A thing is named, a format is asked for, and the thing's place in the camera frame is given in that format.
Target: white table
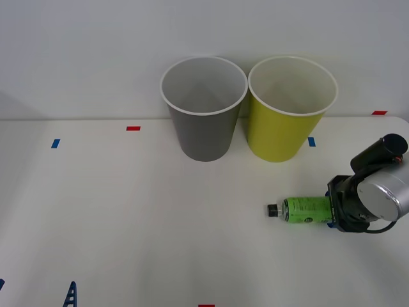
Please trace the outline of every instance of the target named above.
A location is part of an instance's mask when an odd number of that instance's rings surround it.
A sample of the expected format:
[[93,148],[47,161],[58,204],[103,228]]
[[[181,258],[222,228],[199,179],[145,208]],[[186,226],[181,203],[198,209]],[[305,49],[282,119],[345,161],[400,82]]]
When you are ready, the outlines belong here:
[[275,164],[242,122],[214,162],[186,157],[170,120],[0,122],[0,306],[62,306],[73,280],[80,307],[408,306],[409,217],[365,235],[265,214],[324,195],[391,132],[409,123],[324,118]]

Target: metal cylinder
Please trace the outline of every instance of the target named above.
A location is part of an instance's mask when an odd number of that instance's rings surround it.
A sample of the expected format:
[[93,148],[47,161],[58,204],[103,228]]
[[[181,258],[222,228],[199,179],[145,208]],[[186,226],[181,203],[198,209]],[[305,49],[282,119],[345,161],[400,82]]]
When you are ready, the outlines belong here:
[[375,216],[396,221],[409,212],[409,153],[402,163],[383,168],[358,185],[362,204]]

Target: plastic bottle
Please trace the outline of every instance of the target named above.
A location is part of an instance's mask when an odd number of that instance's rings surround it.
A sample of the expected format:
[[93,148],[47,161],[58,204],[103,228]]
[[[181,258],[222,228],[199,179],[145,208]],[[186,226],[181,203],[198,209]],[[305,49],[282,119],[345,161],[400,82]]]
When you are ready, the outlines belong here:
[[330,199],[323,197],[291,197],[280,205],[268,205],[268,216],[289,223],[326,223],[332,220]]

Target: black cable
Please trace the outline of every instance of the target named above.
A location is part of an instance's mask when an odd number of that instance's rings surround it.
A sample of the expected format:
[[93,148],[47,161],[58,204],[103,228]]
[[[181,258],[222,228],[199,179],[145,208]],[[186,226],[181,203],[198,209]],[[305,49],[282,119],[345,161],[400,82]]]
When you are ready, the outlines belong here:
[[382,233],[382,232],[386,232],[387,230],[390,230],[393,226],[395,226],[396,222],[390,222],[390,224],[388,226],[386,226],[385,228],[382,229],[378,229],[378,230],[365,230],[365,233]]

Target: blue object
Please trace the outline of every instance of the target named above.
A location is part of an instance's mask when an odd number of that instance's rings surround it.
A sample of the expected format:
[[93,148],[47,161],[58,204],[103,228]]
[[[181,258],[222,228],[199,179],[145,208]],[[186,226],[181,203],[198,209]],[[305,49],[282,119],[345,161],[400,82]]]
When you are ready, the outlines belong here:
[[54,142],[52,142],[51,148],[57,148],[60,140],[61,139],[55,139]]
[[308,143],[310,147],[315,147],[315,140],[312,136],[308,137]]
[[63,307],[68,307],[70,305],[77,307],[77,284],[74,281],[71,282]]

